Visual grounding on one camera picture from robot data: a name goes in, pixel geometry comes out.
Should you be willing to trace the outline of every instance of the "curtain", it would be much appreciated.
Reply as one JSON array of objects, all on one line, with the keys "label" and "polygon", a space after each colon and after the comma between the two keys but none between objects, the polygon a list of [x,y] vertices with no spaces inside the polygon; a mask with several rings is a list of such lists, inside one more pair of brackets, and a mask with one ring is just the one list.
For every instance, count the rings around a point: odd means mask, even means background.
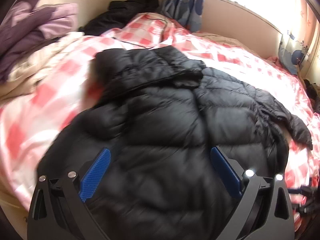
[{"label": "curtain", "polygon": [[316,25],[316,35],[315,35],[315,45],[309,58],[306,60],[307,73],[305,78],[307,78],[311,84],[316,83],[320,85],[320,24],[317,22]]},{"label": "curtain", "polygon": [[182,26],[196,32],[201,27],[204,0],[165,0],[162,14],[178,21]]},{"label": "curtain", "polygon": [[295,0],[287,33],[282,35],[279,59],[287,70],[295,75],[304,71],[305,57],[310,56],[313,48],[317,19],[306,0]]}]

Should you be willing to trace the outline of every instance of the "pink checkered duvet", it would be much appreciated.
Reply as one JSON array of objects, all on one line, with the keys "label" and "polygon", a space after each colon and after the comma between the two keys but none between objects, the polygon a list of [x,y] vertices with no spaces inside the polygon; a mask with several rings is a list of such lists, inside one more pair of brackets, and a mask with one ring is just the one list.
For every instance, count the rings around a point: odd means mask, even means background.
[{"label": "pink checkered duvet", "polygon": [[[99,89],[86,85],[89,62],[111,48],[140,49],[173,45],[189,58],[201,59],[256,88],[269,91],[292,114],[308,126],[313,150],[289,138],[289,161],[285,171],[288,187],[318,181],[320,116],[297,78],[269,65],[240,47],[221,45],[199,38],[158,14],[139,14],[125,28],[112,29],[100,37],[86,36],[37,88],[0,110],[0,175],[26,209],[36,183],[36,166],[57,134],[80,111],[94,104]],[[302,197],[292,198],[303,202]]]}]

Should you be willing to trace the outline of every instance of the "black jacket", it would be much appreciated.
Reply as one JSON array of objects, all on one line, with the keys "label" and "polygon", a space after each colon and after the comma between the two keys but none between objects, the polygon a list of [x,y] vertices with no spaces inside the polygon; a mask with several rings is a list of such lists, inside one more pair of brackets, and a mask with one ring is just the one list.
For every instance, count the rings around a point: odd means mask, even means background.
[{"label": "black jacket", "polygon": [[84,35],[99,36],[112,28],[122,29],[137,13],[155,12],[158,7],[158,0],[112,1],[108,11],[92,19],[79,31]]},{"label": "black jacket", "polygon": [[312,148],[305,124],[268,92],[171,46],[109,49],[95,65],[103,96],[59,134],[38,175],[78,171],[109,148],[110,167],[86,204],[111,240],[214,239],[235,204],[211,166],[215,145],[263,176],[286,167],[277,123]]}]

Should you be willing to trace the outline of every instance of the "textured blue pad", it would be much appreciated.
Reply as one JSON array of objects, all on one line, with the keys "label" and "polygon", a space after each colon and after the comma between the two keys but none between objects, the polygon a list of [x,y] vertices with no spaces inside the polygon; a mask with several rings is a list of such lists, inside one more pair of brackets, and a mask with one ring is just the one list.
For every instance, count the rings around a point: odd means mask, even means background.
[{"label": "textured blue pad", "polygon": [[110,162],[110,150],[104,148],[81,180],[79,196],[82,202],[93,196]]},{"label": "textured blue pad", "polygon": [[241,180],[217,147],[211,149],[210,158],[212,166],[220,176],[229,195],[233,198],[241,198],[243,195]]}]

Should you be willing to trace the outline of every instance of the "jacket sleeve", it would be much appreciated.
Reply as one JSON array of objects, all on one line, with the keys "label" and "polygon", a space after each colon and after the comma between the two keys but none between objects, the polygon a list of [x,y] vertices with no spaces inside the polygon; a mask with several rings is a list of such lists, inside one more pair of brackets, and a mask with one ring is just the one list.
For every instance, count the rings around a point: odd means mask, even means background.
[{"label": "jacket sleeve", "polygon": [[305,144],[312,150],[311,134],[305,123],[296,115],[291,114],[269,92],[255,88],[254,90],[254,99],[261,106],[263,113],[267,114],[273,122],[284,124],[295,142]]}]

